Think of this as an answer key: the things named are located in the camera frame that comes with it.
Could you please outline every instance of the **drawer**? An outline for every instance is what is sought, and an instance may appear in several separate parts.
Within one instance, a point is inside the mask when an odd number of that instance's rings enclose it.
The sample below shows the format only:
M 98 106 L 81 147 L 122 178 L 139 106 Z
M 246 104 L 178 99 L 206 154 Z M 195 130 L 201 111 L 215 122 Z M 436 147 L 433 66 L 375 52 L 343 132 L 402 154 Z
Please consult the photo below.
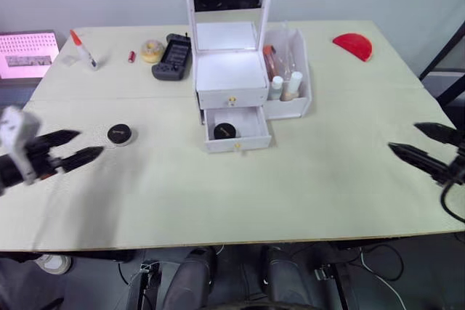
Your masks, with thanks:
M 208 152 L 232 152 L 267 148 L 271 136 L 264 119 L 263 107 L 234 107 L 204 111 L 206 149 Z M 235 127 L 236 138 L 215 139 L 214 128 L 220 123 Z
M 227 91 L 198 91 L 201 109 L 231 107 L 256 107 L 263 105 L 268 97 L 268 88 Z

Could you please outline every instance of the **open drawer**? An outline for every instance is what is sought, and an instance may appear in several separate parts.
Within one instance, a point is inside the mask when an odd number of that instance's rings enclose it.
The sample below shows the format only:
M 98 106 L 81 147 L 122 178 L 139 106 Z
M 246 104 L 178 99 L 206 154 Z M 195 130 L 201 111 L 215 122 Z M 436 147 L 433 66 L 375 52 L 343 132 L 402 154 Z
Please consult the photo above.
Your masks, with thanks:
M 205 113 L 206 149 L 208 152 L 231 152 L 267 148 L 271 136 L 263 107 L 207 109 Z M 215 139 L 214 128 L 221 123 L 235 127 L 236 138 Z

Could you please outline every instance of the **floor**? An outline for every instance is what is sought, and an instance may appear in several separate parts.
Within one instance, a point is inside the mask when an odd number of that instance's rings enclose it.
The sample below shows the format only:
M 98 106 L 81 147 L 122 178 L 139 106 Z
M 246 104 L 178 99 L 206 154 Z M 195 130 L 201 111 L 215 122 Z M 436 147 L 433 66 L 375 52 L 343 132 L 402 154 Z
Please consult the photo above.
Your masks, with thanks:
M 391 285 L 402 296 L 408 310 L 465 309 L 464 233 L 409 237 L 388 243 L 399 251 L 405 263 L 403 276 Z M 312 264 L 319 265 L 315 263 L 318 259 L 346 261 L 356 256 L 357 250 L 340 251 L 328 242 L 281 244 L 280 247 L 294 255 L 313 305 L 320 309 L 341 309 L 334 282 L 318 282 Z M 121 271 L 130 280 L 142 260 L 156 258 L 179 263 L 190 249 L 138 250 L 132 261 L 121 265 Z M 256 273 L 260 250 L 261 245 L 225 246 L 218 255 L 218 272 L 209 305 L 264 296 L 260 293 Z M 393 275 L 399 268 L 395 254 L 383 248 L 366 256 L 366 263 L 385 275 Z M 176 264 L 162 264 L 157 309 L 161 309 L 176 269 Z M 355 266 L 349 266 L 349 273 L 359 309 L 401 309 L 392 291 L 373 275 Z M 19 264 L 0 259 L 0 295 L 6 298 L 10 310 L 40 309 L 61 296 L 65 298 L 61 310 L 125 309 L 128 290 L 114 261 L 74 258 L 67 274 L 53 276 L 42 272 L 33 261 Z

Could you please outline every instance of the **white table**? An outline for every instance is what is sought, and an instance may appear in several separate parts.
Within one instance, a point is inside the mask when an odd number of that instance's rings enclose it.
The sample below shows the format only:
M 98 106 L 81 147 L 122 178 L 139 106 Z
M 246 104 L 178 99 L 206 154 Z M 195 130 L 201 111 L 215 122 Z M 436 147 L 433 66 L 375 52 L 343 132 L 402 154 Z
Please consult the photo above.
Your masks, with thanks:
M 184 27 L 87 28 L 98 57 L 94 75 L 60 59 L 27 110 L 42 131 L 83 134 L 55 154 L 108 144 L 106 131 L 128 123 L 137 139 L 109 147 L 84 167 L 0 197 L 0 250 L 80 250 L 237 242 L 335 240 L 452 232 L 463 225 L 440 207 L 440 188 L 403 163 L 387 142 L 403 142 L 449 162 L 455 148 L 413 127 L 449 124 L 435 100 L 371 22 L 292 23 L 306 37 L 313 103 L 301 119 L 269 124 L 272 146 L 209 155 L 191 80 L 161 82 L 150 65 L 127 64 L 130 49 Z M 331 43 L 340 33 L 372 40 L 364 63 Z M 463 188 L 449 205 L 464 214 Z

